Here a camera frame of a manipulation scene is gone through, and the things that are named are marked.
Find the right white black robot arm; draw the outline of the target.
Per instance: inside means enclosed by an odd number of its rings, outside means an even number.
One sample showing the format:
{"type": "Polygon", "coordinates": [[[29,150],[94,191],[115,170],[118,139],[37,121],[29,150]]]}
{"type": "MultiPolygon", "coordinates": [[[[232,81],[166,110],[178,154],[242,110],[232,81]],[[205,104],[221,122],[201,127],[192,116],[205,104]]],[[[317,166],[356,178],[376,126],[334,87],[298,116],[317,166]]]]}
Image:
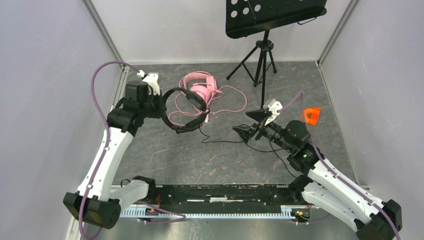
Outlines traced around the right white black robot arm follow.
{"type": "Polygon", "coordinates": [[[248,111],[252,125],[233,126],[239,137],[266,138],[289,153],[287,161],[300,175],[289,185],[295,204],[319,207],[350,227],[360,240],[399,240],[402,208],[393,199],[384,201],[339,171],[311,140],[306,124],[291,120],[282,127],[271,120],[270,110],[248,111]]]}

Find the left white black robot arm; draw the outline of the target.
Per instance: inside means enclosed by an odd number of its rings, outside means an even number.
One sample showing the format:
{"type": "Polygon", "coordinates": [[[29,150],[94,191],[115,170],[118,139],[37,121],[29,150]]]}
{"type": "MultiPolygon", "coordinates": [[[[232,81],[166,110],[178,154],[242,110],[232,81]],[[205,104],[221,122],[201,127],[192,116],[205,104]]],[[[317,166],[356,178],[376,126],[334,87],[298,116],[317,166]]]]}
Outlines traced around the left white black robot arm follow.
{"type": "Polygon", "coordinates": [[[116,106],[103,117],[105,131],[93,163],[77,190],[67,192],[63,204],[78,221],[84,224],[111,229],[121,211],[142,200],[153,203],[157,190],[154,181],[135,177],[127,185],[112,190],[123,155],[146,118],[160,118],[164,109],[162,91],[157,82],[130,81],[116,106]]]}

